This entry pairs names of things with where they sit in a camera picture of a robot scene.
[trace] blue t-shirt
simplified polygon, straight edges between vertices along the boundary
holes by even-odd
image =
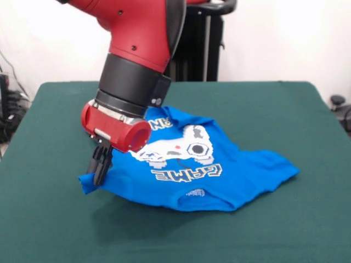
[[[241,151],[215,120],[176,108],[150,108],[148,144],[138,153],[113,152],[102,186],[80,177],[83,192],[100,188],[129,201],[178,211],[235,211],[273,192],[299,170],[275,152]]]

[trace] white wall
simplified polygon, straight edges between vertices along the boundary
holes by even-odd
[[[351,101],[350,14],[350,0],[238,0],[219,80],[310,81],[325,100]],[[108,47],[95,19],[68,5],[0,0],[0,48],[32,97],[47,81],[97,81]]]

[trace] red robot arm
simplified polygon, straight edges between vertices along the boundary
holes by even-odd
[[[112,149],[138,151],[151,128],[149,106],[160,107],[171,80],[163,75],[178,45],[186,0],[58,0],[97,18],[111,44],[94,100],[82,112],[84,129],[100,145],[88,172],[101,184]]]

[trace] green table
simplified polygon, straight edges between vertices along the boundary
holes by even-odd
[[[179,213],[77,177],[94,143],[80,124],[95,82],[43,85],[0,163],[0,262],[350,262],[351,143],[309,83],[173,83],[166,105],[213,117],[243,150],[298,177],[234,213]]]

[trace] game controller graphic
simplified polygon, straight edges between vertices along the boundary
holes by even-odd
[[[203,165],[212,164],[213,146],[210,136],[200,125],[187,125],[183,137],[174,140],[159,140],[145,145],[139,152],[130,152],[139,160],[148,162],[155,169],[167,166],[169,159],[191,159]]]

